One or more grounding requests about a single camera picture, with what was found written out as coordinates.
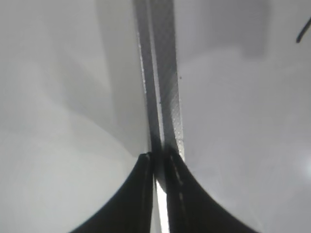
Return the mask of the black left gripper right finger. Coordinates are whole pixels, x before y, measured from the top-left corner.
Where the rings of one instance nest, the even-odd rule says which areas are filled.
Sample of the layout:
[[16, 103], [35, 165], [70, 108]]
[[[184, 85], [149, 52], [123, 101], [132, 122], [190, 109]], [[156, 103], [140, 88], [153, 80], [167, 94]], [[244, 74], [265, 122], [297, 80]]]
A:
[[254, 233], [196, 181], [172, 148], [163, 152], [169, 229], [172, 233]]

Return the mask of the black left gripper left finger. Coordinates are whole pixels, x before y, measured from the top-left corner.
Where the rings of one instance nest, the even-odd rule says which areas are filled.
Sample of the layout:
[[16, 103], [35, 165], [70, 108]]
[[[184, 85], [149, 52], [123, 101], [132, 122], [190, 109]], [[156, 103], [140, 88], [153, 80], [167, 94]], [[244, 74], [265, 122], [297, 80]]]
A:
[[139, 155], [126, 181], [93, 216], [74, 233], [149, 233], [153, 209], [152, 154]]

